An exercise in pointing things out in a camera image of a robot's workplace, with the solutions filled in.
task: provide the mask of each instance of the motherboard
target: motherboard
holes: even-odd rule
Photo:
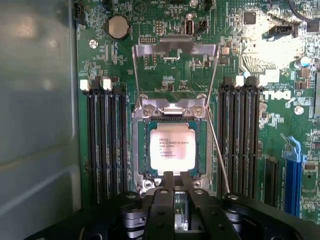
[[[320,224],[319,1],[81,0],[73,14],[84,207],[143,196],[165,171],[221,198],[220,152],[231,192]]]

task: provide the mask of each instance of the pcie slot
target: pcie slot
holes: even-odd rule
[[[264,203],[274,208],[278,206],[279,162],[274,157],[265,160]]]
[[[295,146],[283,153],[286,159],[284,211],[296,217],[300,216],[303,164],[307,156],[301,153],[301,144],[294,137],[288,137]]]
[[[300,215],[302,174],[301,162],[286,161],[284,211],[296,217]]]

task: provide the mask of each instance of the green circuit board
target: green circuit board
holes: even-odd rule
[[[89,84],[97,76],[112,76],[113,86],[124,89],[125,109],[122,113],[114,109],[114,115],[123,117],[126,132],[127,188],[136,191],[132,164],[132,122],[131,116],[137,102],[132,46],[156,44],[166,35],[185,34],[186,16],[190,14],[194,22],[191,35],[196,44],[217,44],[221,56],[214,78],[210,106],[213,122],[218,128],[219,87],[225,77],[250,73],[257,79],[267,76],[259,98],[258,142],[255,198],[265,199],[266,159],[275,158],[279,164],[277,182],[277,204],[284,210],[286,190],[286,160],[284,152],[295,144],[294,137],[301,144],[301,153],[306,155],[303,166],[299,216],[320,224],[319,197],[319,155],[320,121],[317,119],[320,102],[316,99],[319,75],[320,34],[310,30],[306,22],[294,18],[285,1],[267,0],[216,0],[207,9],[207,1],[170,0],[82,0],[85,17],[77,22],[77,66],[79,87],[81,80]],[[295,1],[302,10],[314,9],[316,1]],[[318,10],[310,12],[316,17]],[[122,16],[127,20],[128,32],[122,39],[110,34],[110,19]],[[298,36],[275,35],[266,37],[279,19],[286,25],[294,25]],[[294,62],[308,57],[307,67],[295,67]],[[196,98],[207,93],[213,74],[212,57],[190,56],[179,50],[171,50],[164,55],[150,55],[137,60],[137,75],[140,93],[149,99],[165,98],[169,102]],[[79,123],[81,153],[82,203],[84,207],[93,204],[92,166],[90,163],[90,138],[88,117],[88,96],[79,90]],[[116,128],[113,136],[115,144],[121,144],[121,130]],[[212,184],[210,190],[217,191],[216,151],[212,157]]]

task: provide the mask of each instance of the cpu socket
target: cpu socket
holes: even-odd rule
[[[195,187],[210,189],[212,131],[205,98],[141,98],[132,117],[133,174],[138,190],[161,185],[165,171],[189,171]]]

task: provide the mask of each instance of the blue pcie slot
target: blue pcie slot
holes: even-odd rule
[[[300,215],[303,164],[307,156],[301,153],[301,144],[294,137],[288,137],[295,146],[284,152],[286,159],[284,211],[296,217]]]

